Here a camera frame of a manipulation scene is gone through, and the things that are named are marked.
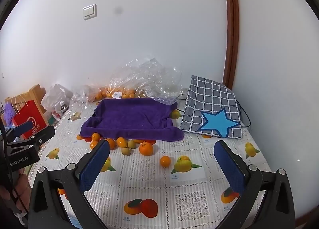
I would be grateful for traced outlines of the person's left hand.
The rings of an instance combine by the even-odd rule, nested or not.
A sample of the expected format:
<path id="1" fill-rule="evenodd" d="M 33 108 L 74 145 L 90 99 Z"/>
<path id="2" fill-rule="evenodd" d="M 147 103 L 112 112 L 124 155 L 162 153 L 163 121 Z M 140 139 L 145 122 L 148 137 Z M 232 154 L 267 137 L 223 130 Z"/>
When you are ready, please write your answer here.
<path id="1" fill-rule="evenodd" d="M 15 198 L 18 198 L 16 202 L 16 207 L 18 210 L 27 213 L 29 211 L 29 204 L 31 198 L 32 188 L 29 184 L 27 175 L 25 174 L 25 168 L 22 168 L 18 171 L 18 179 L 14 183 L 14 188 L 12 190 L 12 195 Z M 12 210 L 6 206 L 4 203 L 5 200 L 9 201 L 11 199 L 10 193 L 8 190 L 3 187 L 4 174 L 1 172 L 1 217 L 4 215 L 12 213 Z"/>

